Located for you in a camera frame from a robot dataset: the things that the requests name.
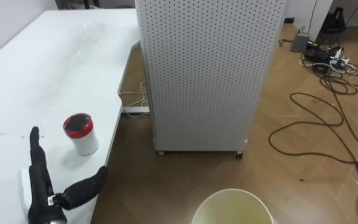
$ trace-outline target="red lid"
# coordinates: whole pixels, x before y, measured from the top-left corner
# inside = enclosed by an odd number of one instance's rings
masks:
[[[93,129],[91,116],[85,113],[74,114],[63,123],[63,129],[70,138],[79,139],[85,137]]]

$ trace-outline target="power adapter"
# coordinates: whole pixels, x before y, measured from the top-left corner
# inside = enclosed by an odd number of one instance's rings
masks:
[[[306,46],[308,45],[308,41],[310,39],[309,34],[304,33],[297,33],[295,34],[295,38],[291,44],[291,51],[292,52],[304,52]]]

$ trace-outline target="white cable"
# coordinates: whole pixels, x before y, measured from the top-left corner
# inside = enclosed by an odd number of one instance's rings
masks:
[[[124,110],[124,112],[125,112],[130,118],[139,118],[139,117],[141,117],[141,116],[143,116],[143,115],[149,115],[149,114],[150,114],[150,113],[142,113],[142,114],[140,114],[140,115],[134,116],[134,115],[131,115],[130,113],[128,113],[128,111],[125,110],[125,107],[134,106],[134,105],[136,105],[136,104],[138,104],[138,103],[140,103],[140,105],[143,106],[144,103],[148,103],[148,102],[149,102],[148,100],[145,100],[145,93],[147,93],[147,91],[143,90],[143,88],[142,88],[143,84],[145,84],[144,81],[142,81],[142,82],[140,83],[140,87],[139,87],[139,88],[140,88],[140,93],[138,93],[138,92],[132,92],[132,91],[125,91],[125,92],[120,92],[120,93],[118,93],[119,95],[128,94],[128,93],[129,93],[129,94],[142,95],[142,99],[137,100],[137,101],[135,101],[135,102],[133,102],[133,103],[131,103],[131,104],[129,104],[129,105],[123,106],[123,109],[122,109],[122,110]]]
[[[348,79],[347,82],[349,82],[350,85],[352,85],[356,90],[358,90],[358,87],[356,87],[355,85],[353,85],[353,83],[351,82],[351,80],[356,76],[358,75],[358,69],[355,68],[355,66],[351,65],[351,64],[348,64],[348,66],[352,67],[354,70],[357,70],[357,73],[353,74],[350,79]]]

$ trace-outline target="cable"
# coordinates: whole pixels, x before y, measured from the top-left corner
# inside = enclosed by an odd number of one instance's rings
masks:
[[[329,68],[333,68],[332,65],[328,65],[326,63],[305,63],[309,60],[303,58],[303,54],[301,55],[301,60],[300,60],[300,64],[304,65],[305,68],[307,68],[308,70],[311,70],[312,72],[314,72],[313,67],[317,66],[317,65],[323,65],[325,67],[329,67]],[[337,97],[337,95],[355,95],[358,91],[358,85],[352,84],[350,82],[350,80],[356,76],[358,76],[358,65],[355,65],[353,63],[349,63],[348,66],[343,70],[337,70],[340,73],[332,73],[332,71],[335,72],[335,70],[328,70],[328,72],[325,75],[322,75],[320,73],[314,73],[316,76],[319,77],[319,81],[320,84],[322,84],[325,88],[327,88],[334,96],[336,104],[338,105],[338,108],[336,108],[334,105],[328,103],[327,101],[317,97],[317,96],[313,96],[311,94],[307,94],[307,93],[301,93],[301,92],[295,92],[292,93],[290,95],[290,100],[296,104],[297,106],[299,106],[300,108],[302,108],[303,110],[307,111],[309,114],[312,114],[315,118],[317,118],[319,120],[319,122],[312,122],[312,121],[296,121],[293,123],[290,123],[284,127],[281,127],[275,131],[273,131],[272,133],[270,133],[269,137],[268,137],[268,142],[270,144],[270,146],[272,148],[274,148],[277,152],[284,154],[286,156],[323,156],[323,157],[327,157],[330,159],[334,159],[335,161],[341,162],[343,164],[348,164],[348,165],[355,165],[355,169],[358,175],[358,161],[356,160],[355,155],[352,153],[352,151],[350,150],[349,146],[343,141],[342,137],[340,137],[340,135],[336,132],[336,130],[333,127],[338,127],[341,126],[342,124],[346,124],[348,130],[351,132],[352,137],[357,141],[358,143],[358,137],[356,136],[356,134],[354,133],[349,121],[347,120],[346,114],[343,110],[343,107],[341,105],[341,102],[339,101],[339,98]],[[344,75],[352,75],[351,78],[349,80],[344,79]],[[340,86],[344,87],[344,90],[338,90],[335,89],[334,84],[339,84]],[[352,86],[354,88],[354,91],[349,91],[349,89],[347,88],[348,86]],[[301,105],[301,103],[299,103],[296,100],[296,96],[301,95],[301,96],[307,96],[310,97],[314,100],[318,100],[326,105],[328,105],[329,107],[331,107],[332,109],[334,109],[334,111],[337,113],[337,115],[341,118],[341,120],[337,123],[328,123],[326,122],[322,117],[320,117],[318,114],[312,112],[311,110],[309,110],[307,107]],[[338,138],[338,140],[342,143],[342,145],[344,146],[346,152],[349,154],[349,156],[351,157],[351,160],[344,160],[344,159],[340,159],[337,157],[334,157],[330,154],[325,154],[322,152],[301,152],[301,153],[290,153],[290,152],[285,152],[281,149],[279,149],[278,147],[276,147],[274,145],[274,143],[272,142],[272,138],[275,134],[279,133],[280,131],[286,130],[287,128],[290,128],[292,126],[296,126],[298,124],[307,124],[307,125],[315,125],[315,126],[325,126],[327,128],[329,128],[329,130],[335,134],[335,136]],[[357,196],[357,214],[358,214],[358,196]]]
[[[311,21],[313,20],[314,10],[316,9],[317,2],[318,2],[318,0],[316,0],[316,2],[314,2],[314,7],[313,7],[313,10],[312,10],[312,12],[311,12],[311,17],[310,17],[310,22],[309,22],[309,28],[308,28],[308,34],[310,33]]]
[[[351,14],[351,16],[349,17],[349,19],[346,21],[345,25],[347,25],[349,23],[349,21],[353,18],[354,14],[356,13],[356,11],[358,10],[358,5],[356,6],[356,8],[354,9],[353,13]]]
[[[280,46],[280,47],[284,46],[284,42],[293,42],[293,41],[287,40],[287,39],[281,39],[281,40],[278,40],[278,46]]]
[[[149,102],[148,100],[145,100],[145,94],[147,93],[147,91],[144,91],[144,90],[143,90],[143,88],[142,88],[143,84],[145,84],[145,81],[142,81],[142,82],[140,83],[140,86],[139,86],[140,92],[124,91],[124,92],[118,93],[118,95],[122,95],[122,94],[142,95],[142,99],[137,100],[137,101],[135,101],[135,102],[133,102],[133,103],[130,103],[130,104],[126,105],[126,106],[123,106],[123,109],[122,109],[122,110],[123,110],[130,118],[139,118],[139,117],[141,117],[141,116],[149,115],[149,114],[150,114],[150,113],[142,113],[142,114],[140,114],[140,115],[134,116],[134,115],[131,115],[130,113],[128,113],[128,111],[125,110],[125,107],[134,106],[134,105],[136,105],[136,104],[138,104],[138,103],[140,103],[140,105],[143,106],[144,103],[148,103],[148,102]]]

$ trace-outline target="wooden floor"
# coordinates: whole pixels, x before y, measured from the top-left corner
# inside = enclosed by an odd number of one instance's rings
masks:
[[[295,28],[285,25],[282,38]],[[358,29],[341,37],[346,57],[358,64]],[[93,224],[191,223],[198,205],[215,191],[239,188],[258,196],[278,224],[358,223],[358,178],[354,166],[322,157],[288,157],[274,151],[268,135],[301,120],[316,121],[289,100],[294,91],[334,103],[332,93],[299,64],[299,54],[285,43],[275,52],[254,119],[246,154],[171,153],[160,156],[152,147],[151,122],[122,116],[109,158],[108,182],[99,196]],[[131,55],[123,91],[138,91],[143,80],[140,49]],[[127,105],[140,96],[124,96]],[[332,109],[310,98],[298,98],[328,121],[338,121]],[[358,94],[339,97],[358,136]],[[336,128],[358,157],[358,145],[347,127]],[[350,159],[328,128],[296,126],[273,139],[287,152],[325,152]]]

